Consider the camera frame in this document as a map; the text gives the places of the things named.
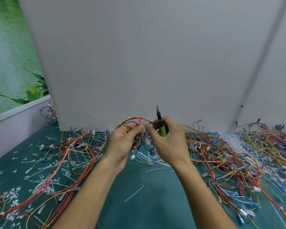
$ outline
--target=white low wall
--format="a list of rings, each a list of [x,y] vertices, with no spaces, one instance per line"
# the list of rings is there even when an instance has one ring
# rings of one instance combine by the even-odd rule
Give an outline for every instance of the white low wall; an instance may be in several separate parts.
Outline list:
[[[50,95],[0,114],[0,157],[50,123],[40,111]]]

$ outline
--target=green wallpaper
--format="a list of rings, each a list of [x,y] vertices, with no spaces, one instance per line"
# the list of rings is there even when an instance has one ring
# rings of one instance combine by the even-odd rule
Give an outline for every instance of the green wallpaper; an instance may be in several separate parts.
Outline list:
[[[27,86],[36,78],[23,66],[41,71],[18,0],[0,0],[1,94],[14,98],[27,96]],[[0,96],[0,114],[19,105]]]

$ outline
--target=green table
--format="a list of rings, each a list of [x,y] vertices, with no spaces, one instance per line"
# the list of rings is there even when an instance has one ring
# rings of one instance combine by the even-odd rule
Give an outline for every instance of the green table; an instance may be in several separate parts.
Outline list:
[[[32,156],[32,154],[45,154],[46,152],[45,150],[39,150],[36,145],[46,145],[55,141],[49,141],[47,137],[56,138],[60,141],[61,132],[57,125],[58,124],[55,122],[49,126],[43,127],[30,138],[0,158],[0,193],[12,192],[7,200],[7,205],[4,211],[10,208],[13,201],[14,204],[17,204],[15,200],[18,200],[18,203],[21,203],[30,197],[31,191],[38,184],[38,181],[40,182],[42,179],[45,179],[52,171],[51,167],[45,167],[50,164],[53,166],[53,163],[58,159],[58,157],[49,161],[46,160],[44,162],[39,162],[32,171],[25,174],[25,171],[34,164],[34,162],[29,161],[39,159],[38,157]],[[65,138],[68,133],[69,132],[65,132],[63,134],[63,138]],[[142,147],[140,151],[146,152],[144,147]],[[196,167],[201,173],[204,172],[203,164],[198,164]],[[146,173],[146,171],[150,169],[157,168],[165,169],[154,170]],[[173,169],[171,167],[157,163],[155,163],[153,167],[150,167],[138,164],[129,159],[125,169],[117,176],[109,191],[99,217],[99,228],[195,228],[195,223],[191,215],[186,195],[175,172],[170,172],[172,170]],[[59,179],[58,182],[61,185],[67,184],[69,181],[73,182],[68,177],[64,176],[61,171],[56,174],[53,179]],[[62,186],[58,184],[53,184],[51,186],[55,191],[62,188]],[[125,202],[126,199],[128,199],[142,186],[145,187]],[[253,219],[257,227],[261,229],[272,228],[272,226],[273,228],[285,228],[279,216],[274,211],[273,207],[271,207],[270,201],[266,196],[262,193],[259,193],[258,195],[261,200],[260,205],[262,208],[256,211],[256,217]],[[286,212],[286,197],[283,195],[280,196],[284,200],[284,203],[280,205]],[[10,215],[8,220],[1,217],[0,229],[25,228],[27,217],[21,218],[24,210],[38,207],[45,201],[45,197],[46,195],[43,194],[32,202],[30,206],[24,206],[14,214]],[[46,203],[46,207],[42,213],[37,215],[41,221],[44,222],[46,220],[54,204],[54,199]],[[252,222],[245,226],[241,226],[238,221],[233,221],[238,228],[255,228]],[[32,217],[32,219],[29,220],[28,228],[38,228],[36,223],[40,226],[42,225]]]

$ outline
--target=white cable tie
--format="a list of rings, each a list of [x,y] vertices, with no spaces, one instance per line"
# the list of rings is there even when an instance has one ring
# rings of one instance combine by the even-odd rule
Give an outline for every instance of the white cable tie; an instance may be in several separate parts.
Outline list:
[[[142,186],[137,192],[135,192],[132,196],[134,196],[136,193],[138,193],[144,186]]]
[[[157,170],[157,169],[150,169],[150,170],[146,171],[145,173],[152,171],[152,170]]]

